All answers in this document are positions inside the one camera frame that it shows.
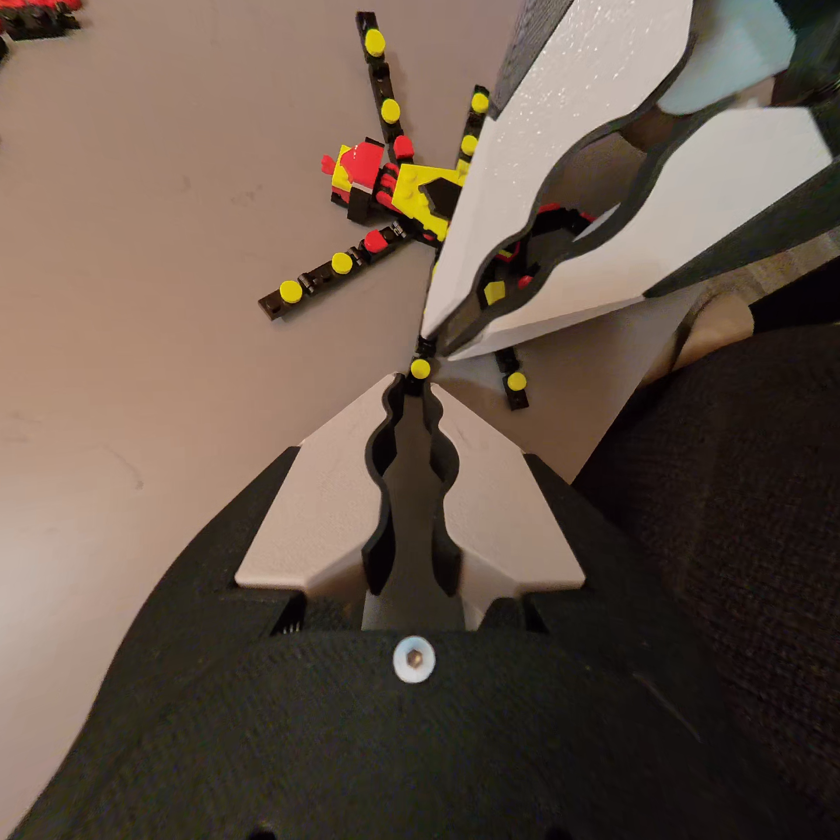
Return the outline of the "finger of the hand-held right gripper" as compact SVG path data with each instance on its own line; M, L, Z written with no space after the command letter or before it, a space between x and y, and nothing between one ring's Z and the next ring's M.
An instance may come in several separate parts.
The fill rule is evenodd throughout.
M471 320L455 313L449 317L446 357L455 361L493 353L677 291L644 296L679 263L726 236L727 229L743 224L830 165L833 155L809 110L774 107L780 80L780 76L766 77L736 94L714 117L700 118L705 124L690 129L688 140L668 156L654 176L653 189L642 198L642 206L631 208L627 222L620 219L620 211L633 200L639 171L653 161L649 154L653 149L647 152L628 194L595 221L595 231L568 244L560 242L540 263L545 266L560 259L549 268L548 281L535 297L504 299ZM557 165L545 183L537 212L551 179L583 148ZM566 249L577 256L558 257Z
M524 2L427 293L430 339L536 215L567 153L639 112L679 68L691 1Z

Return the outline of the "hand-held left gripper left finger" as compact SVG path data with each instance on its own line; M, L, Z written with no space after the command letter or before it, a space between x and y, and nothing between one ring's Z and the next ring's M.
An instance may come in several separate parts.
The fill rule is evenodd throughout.
M235 574L238 586L382 593L396 554L384 475L404 397L404 375L387 375L304 439Z

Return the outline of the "black yellow red lego model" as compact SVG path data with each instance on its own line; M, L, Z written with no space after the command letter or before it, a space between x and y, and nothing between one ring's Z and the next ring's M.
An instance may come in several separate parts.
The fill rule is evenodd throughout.
M259 307L270 321L301 310L308 305L307 301L331 285L359 275L410 240L434 248L434 273L487 119L490 91L476 85L455 168L416 164L413 142L401 123L401 108L385 57L385 38L376 15L357 11L355 24L384 142L365 138L353 146L342 145L335 159L329 155L322 157L321 170L330 176L331 202L346 210L350 221L363 224L378 214L390 214L392 221L382 228L369 230L357 245L334 253L320 266L302 272L295 279L283 280L276 290L259 299ZM512 245L502 246L489 268L484 269L476 292L479 308L491 308L533 281L539 268L538 261L528 259L533 238L558 233L580 235L594 221L594 217L558 203L541 205L531 229ZM432 359L436 354L436 339L418 335L406 374L406 392L420 395L432 374ZM529 407L528 380L515 349L509 346L493 354L509 408L518 411Z

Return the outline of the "pile of loose lego pieces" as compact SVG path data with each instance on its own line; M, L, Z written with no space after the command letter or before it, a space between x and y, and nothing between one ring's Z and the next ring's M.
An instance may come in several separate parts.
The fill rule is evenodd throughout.
M75 13L83 1L1 1L1 60L8 41L60 38L81 26Z

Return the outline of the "person's black knit clothing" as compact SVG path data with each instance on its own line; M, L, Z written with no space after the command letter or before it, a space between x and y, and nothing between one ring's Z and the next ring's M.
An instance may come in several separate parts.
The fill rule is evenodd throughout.
M839 260L640 390L574 481L635 539L734 716L838 838Z

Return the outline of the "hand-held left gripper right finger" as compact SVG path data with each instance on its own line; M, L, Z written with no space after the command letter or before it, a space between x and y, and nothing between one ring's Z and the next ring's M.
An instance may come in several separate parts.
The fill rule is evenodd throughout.
M434 577L464 607L580 589L578 560L525 453L440 385L425 389L430 466L440 481Z

